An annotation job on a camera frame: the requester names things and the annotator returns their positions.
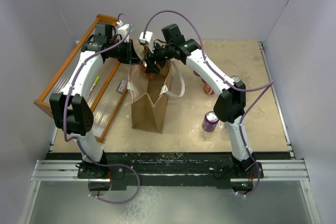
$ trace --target can lid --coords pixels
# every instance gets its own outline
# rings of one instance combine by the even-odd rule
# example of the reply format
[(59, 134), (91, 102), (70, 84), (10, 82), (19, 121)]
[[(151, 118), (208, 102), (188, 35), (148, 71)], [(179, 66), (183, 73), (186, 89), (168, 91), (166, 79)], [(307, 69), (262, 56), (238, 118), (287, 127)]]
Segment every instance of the can lid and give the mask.
[(215, 112), (213, 111), (209, 111), (208, 113), (206, 113), (206, 119), (210, 122), (217, 122), (218, 118), (215, 115)]

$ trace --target paper bag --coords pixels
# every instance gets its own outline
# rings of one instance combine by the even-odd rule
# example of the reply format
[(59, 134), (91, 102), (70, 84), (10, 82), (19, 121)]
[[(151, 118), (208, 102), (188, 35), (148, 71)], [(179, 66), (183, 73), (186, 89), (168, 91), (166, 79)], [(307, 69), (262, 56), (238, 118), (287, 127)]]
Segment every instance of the paper bag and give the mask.
[(153, 79), (148, 79), (142, 68), (142, 65), (132, 65), (128, 75), (132, 128), (162, 133), (169, 96), (161, 90), (164, 86), (170, 89), (171, 62), (168, 60)]

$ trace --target white bag handle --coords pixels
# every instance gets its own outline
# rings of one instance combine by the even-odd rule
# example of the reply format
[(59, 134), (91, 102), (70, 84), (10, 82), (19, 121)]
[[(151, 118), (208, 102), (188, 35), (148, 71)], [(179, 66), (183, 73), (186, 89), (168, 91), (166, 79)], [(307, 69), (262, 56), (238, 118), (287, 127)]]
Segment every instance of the white bag handle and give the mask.
[(185, 91), (185, 84), (184, 84), (184, 79), (183, 79), (183, 76), (182, 76), (182, 73), (181, 71), (179, 70), (179, 68), (177, 67), (174, 59), (171, 59), (170, 60), (171, 63), (173, 64), (177, 74), (179, 75), (179, 78), (180, 78), (180, 81), (181, 81), (181, 93), (180, 95), (177, 95), (177, 94), (174, 94), (172, 93), (171, 91), (169, 91), (168, 87), (166, 85), (163, 85), (163, 87), (161, 88), (161, 92), (160, 92), (160, 95), (166, 93), (167, 95), (169, 95), (170, 97), (174, 97), (174, 98), (181, 98), (183, 95), (184, 95), (184, 91)]

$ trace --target purple cable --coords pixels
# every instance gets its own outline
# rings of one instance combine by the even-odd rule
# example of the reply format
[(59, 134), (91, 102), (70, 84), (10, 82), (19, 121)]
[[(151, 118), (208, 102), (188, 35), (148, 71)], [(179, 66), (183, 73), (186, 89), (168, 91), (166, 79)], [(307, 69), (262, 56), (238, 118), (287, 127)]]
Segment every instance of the purple cable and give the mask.
[[(125, 14), (125, 13), (120, 13), (120, 14), (118, 15), (118, 21), (120, 20), (120, 16), (121, 16), (121, 15), (126, 16), (126, 18), (127, 18), (127, 20), (128, 20), (128, 23), (131, 25), (130, 18), (129, 18), (128, 15)], [(104, 52), (107, 52), (107, 51), (109, 51), (109, 50), (111, 50), (111, 49), (113, 49), (113, 48), (119, 46), (120, 44), (122, 44), (122, 43), (125, 41), (125, 39), (127, 38), (127, 36), (130, 34), (130, 30), (131, 30), (131, 29), (128, 29), (126, 36), (125, 36), (124, 38), (122, 38), (118, 43), (116, 43), (116, 44), (112, 45), (111, 47), (108, 47), (108, 48), (106, 48), (106, 49), (104, 49), (104, 50), (101, 50), (101, 51), (96, 52), (95, 54), (89, 56), (89, 57), (86, 58), (86, 59), (84, 60), (84, 62), (79, 66), (79, 68), (78, 68), (77, 72), (75, 73), (74, 78), (73, 78), (73, 80), (72, 80), (72, 82), (71, 82), (71, 87), (69, 88), (69, 92), (68, 92), (67, 97), (66, 97), (66, 99), (65, 99), (65, 106), (64, 106), (64, 112), (63, 112), (63, 132), (64, 132), (64, 140), (65, 140), (66, 142), (69, 142), (70, 140), (77, 140), (77, 141), (76, 141), (76, 142), (77, 142), (77, 145), (78, 145), (79, 149), (81, 150), (81, 152), (83, 153), (83, 155), (86, 156), (86, 158), (87, 158), (89, 161), (91, 161), (92, 163), (94, 163), (95, 165), (102, 166), (102, 167), (122, 166), (122, 167), (125, 167), (125, 168), (131, 170), (131, 171), (135, 174), (135, 176), (137, 177), (137, 180), (138, 180), (138, 187), (137, 187), (137, 189), (136, 189), (137, 191), (135, 192), (135, 194), (134, 194), (131, 198), (129, 198), (129, 199), (127, 199), (127, 200), (123, 200), (123, 201), (110, 201), (110, 200), (106, 200), (106, 199), (100, 198), (100, 197), (98, 197), (97, 195), (94, 195), (94, 194), (91, 192), (90, 187), (89, 187), (89, 192), (90, 192), (90, 195), (91, 195), (92, 197), (94, 197), (94, 198), (96, 198), (96, 199), (98, 199), (98, 200), (107, 202), (107, 203), (111, 203), (111, 204), (123, 204), (123, 203), (127, 203), (127, 202), (131, 201), (132, 199), (134, 199), (135, 196), (136, 196), (136, 195), (138, 194), (138, 192), (140, 191), (140, 179), (139, 179), (139, 176), (138, 176), (138, 174), (135, 172), (135, 170), (134, 170), (133, 168), (131, 168), (130, 166), (128, 166), (128, 165), (123, 165), (123, 164), (103, 165), (103, 164), (99, 164), (97, 161), (93, 160), (90, 156), (88, 156), (88, 154), (84, 151), (83, 147), (82, 147), (81, 144), (80, 144), (79, 139), (78, 139), (76, 136), (73, 136), (73, 137), (71, 137), (71, 138), (69, 138), (69, 139), (67, 138), (67, 114), (68, 114), (68, 104), (69, 104), (70, 96), (71, 96), (71, 93), (72, 93), (72, 90), (73, 90), (73, 86), (74, 86), (75, 83), (76, 83), (76, 80), (77, 80), (77, 78), (78, 78), (78, 76), (79, 76), (79, 73), (81, 72), (81, 70), (83, 69), (83, 67), (86, 65), (86, 62), (88, 62), (88, 61), (89, 61), (90, 59), (92, 59), (93, 57), (95, 57), (95, 56), (97, 56), (97, 55), (99, 55), (99, 54), (102, 54), (102, 53), (104, 53)]]
[(268, 84), (265, 84), (261, 87), (257, 87), (257, 88), (253, 88), (253, 89), (239, 89), (237, 87), (235, 87), (234, 85), (232, 85), (231, 83), (229, 83), (227, 80), (225, 80), (224, 77), (222, 77), (215, 69), (213, 69), (211, 67), (211, 65), (209, 64), (209, 62), (207, 62), (206, 60), (206, 55), (205, 55), (205, 51), (204, 51), (204, 45), (203, 45), (203, 41), (202, 41), (202, 38), (199, 34), (199, 32), (197, 31), (196, 27), (193, 25), (193, 23), (186, 17), (184, 16), (183, 14), (177, 12), (177, 11), (174, 11), (174, 10), (162, 10), (156, 14), (154, 14), (150, 20), (148, 21), (148, 23), (146, 24), (145, 26), (145, 29), (143, 31), (143, 38), (145, 38), (145, 33), (147, 31), (147, 28), (150, 24), (150, 22), (152, 21), (152, 19), (157, 16), (158, 14), (160, 13), (175, 13), (175, 14), (178, 14), (179, 16), (183, 17), (190, 25), (191, 27), (194, 29), (197, 37), (198, 37), (198, 40), (199, 40), (199, 43), (201, 44), (201, 51), (202, 51), (202, 56), (203, 56), (203, 59), (204, 59), (204, 62), (206, 63), (206, 65), (211, 69), (211, 71), (216, 74), (221, 80), (224, 81), (224, 83), (226, 83), (227, 85), (229, 85), (231, 88), (233, 88), (234, 90), (236, 91), (239, 91), (239, 92), (254, 92), (254, 91), (257, 91), (257, 90), (262, 90), (263, 89), (263, 92), (260, 93), (260, 95), (258, 96), (258, 98), (251, 104), (251, 106), (246, 110), (246, 112), (243, 114), (243, 116), (241, 117), (240, 121), (239, 121), (239, 132), (240, 132), (240, 136), (241, 136), (241, 139), (243, 141), (243, 144), (245, 146), (245, 149), (247, 151), (247, 154), (249, 155), (249, 157), (251, 158), (251, 160), (253, 161), (253, 163), (256, 165), (257, 169), (258, 169), (258, 179), (257, 179), (257, 183), (256, 183), (256, 186), (253, 188), (253, 190), (251, 190), (251, 192), (249, 192), (249, 194), (247, 195), (244, 195), (244, 196), (249, 196), (251, 195), (258, 187), (259, 185), (259, 182), (260, 182), (260, 176), (261, 176), (261, 173), (260, 173), (260, 170), (259, 170), (259, 165), (258, 163), (256, 162), (256, 160), (252, 157), (252, 154), (251, 152), (249, 151), (249, 149), (247, 148), (246, 146), (246, 141), (244, 139), (244, 135), (243, 135), (243, 131), (242, 131), (242, 127), (241, 127), (241, 124), (243, 122), (243, 119), (245, 118), (246, 114), (252, 109), (252, 107), (260, 100), (260, 98), (265, 94), (265, 92), (273, 85), (274, 83), (274, 80), (269, 82)]

